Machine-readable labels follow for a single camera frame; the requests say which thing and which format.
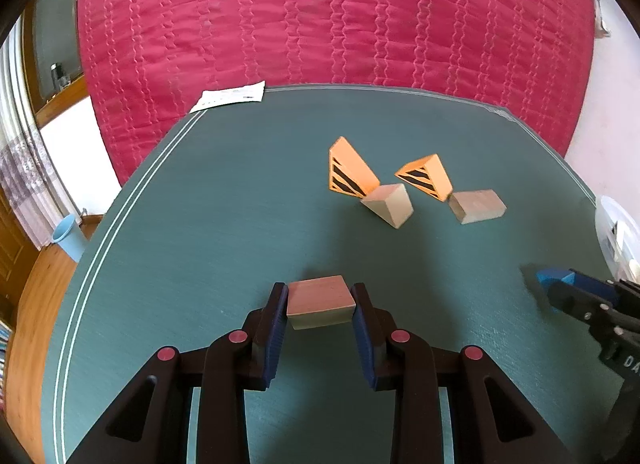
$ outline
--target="green tabletop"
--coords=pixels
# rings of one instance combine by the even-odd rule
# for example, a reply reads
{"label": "green tabletop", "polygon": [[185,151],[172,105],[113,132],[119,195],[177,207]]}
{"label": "green tabletop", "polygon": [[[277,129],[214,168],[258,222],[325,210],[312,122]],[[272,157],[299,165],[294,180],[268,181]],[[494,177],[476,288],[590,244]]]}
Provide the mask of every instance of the green tabletop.
{"label": "green tabletop", "polygon": [[[415,212],[396,231],[328,190],[339,136],[382,184],[437,153],[454,190],[494,189],[507,212],[460,225],[446,203],[409,187]],[[562,159],[507,111],[477,102],[305,85],[188,115],[124,186],[66,292],[42,390],[47,462],[68,458],[160,346],[208,346],[261,307],[273,282],[327,275],[365,282],[375,306],[433,346],[483,347],[590,462],[621,381],[586,327],[526,280],[536,265],[607,278],[593,214]],[[394,394],[367,388],[351,326],[288,329],[271,388],[246,393],[252,462],[388,462]],[[191,437],[190,462],[193,449]]]}

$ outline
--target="orange block with black stripes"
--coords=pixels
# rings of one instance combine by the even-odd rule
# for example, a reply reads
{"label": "orange block with black stripes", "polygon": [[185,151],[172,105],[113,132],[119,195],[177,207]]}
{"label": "orange block with black stripes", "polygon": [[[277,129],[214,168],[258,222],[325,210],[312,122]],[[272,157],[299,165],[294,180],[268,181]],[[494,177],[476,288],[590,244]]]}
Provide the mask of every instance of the orange block with black stripes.
{"label": "orange block with black stripes", "polygon": [[362,199],[379,186],[376,174],[349,142],[340,137],[329,149],[329,189]]}
{"label": "orange block with black stripes", "polygon": [[396,171],[396,176],[442,202],[447,200],[453,190],[437,154],[407,163]]}

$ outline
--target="rectangular wooden block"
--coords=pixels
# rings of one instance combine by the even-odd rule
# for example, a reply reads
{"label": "rectangular wooden block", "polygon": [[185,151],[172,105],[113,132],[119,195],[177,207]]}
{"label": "rectangular wooden block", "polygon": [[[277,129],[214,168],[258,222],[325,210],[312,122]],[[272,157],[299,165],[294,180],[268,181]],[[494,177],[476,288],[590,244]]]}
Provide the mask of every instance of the rectangular wooden block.
{"label": "rectangular wooden block", "polygon": [[396,177],[445,202],[453,190],[449,176],[437,154],[407,163],[396,171]]}
{"label": "rectangular wooden block", "polygon": [[311,329],[351,321],[356,303],[341,276],[289,284],[287,318],[294,329]]}
{"label": "rectangular wooden block", "polygon": [[381,219],[398,229],[414,212],[404,184],[383,184],[360,201]]}
{"label": "rectangular wooden block", "polygon": [[456,191],[449,197],[449,206],[460,224],[495,219],[504,215],[507,210],[492,189]]}
{"label": "rectangular wooden block", "polygon": [[329,189],[362,198],[378,186],[376,174],[349,142],[339,137],[329,149]]}

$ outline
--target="quilted red blanket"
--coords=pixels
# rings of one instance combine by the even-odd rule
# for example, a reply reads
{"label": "quilted red blanket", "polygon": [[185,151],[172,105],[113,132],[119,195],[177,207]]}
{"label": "quilted red blanket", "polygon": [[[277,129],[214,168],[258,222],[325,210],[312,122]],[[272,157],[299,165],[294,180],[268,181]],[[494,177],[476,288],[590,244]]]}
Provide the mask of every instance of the quilted red blanket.
{"label": "quilted red blanket", "polygon": [[78,0],[84,73],[124,182],[203,89],[411,86],[509,108],[564,154],[593,0]]}

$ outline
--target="white paper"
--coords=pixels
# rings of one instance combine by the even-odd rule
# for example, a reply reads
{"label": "white paper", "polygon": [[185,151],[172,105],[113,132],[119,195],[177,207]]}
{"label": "white paper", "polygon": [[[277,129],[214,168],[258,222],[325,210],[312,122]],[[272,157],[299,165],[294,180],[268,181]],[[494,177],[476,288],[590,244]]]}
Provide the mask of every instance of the white paper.
{"label": "white paper", "polygon": [[227,105],[228,103],[239,103],[242,101],[262,101],[264,94],[264,82],[254,83],[253,85],[244,85],[242,87],[234,87],[222,90],[204,90],[198,102],[189,111],[197,112],[198,110]]}

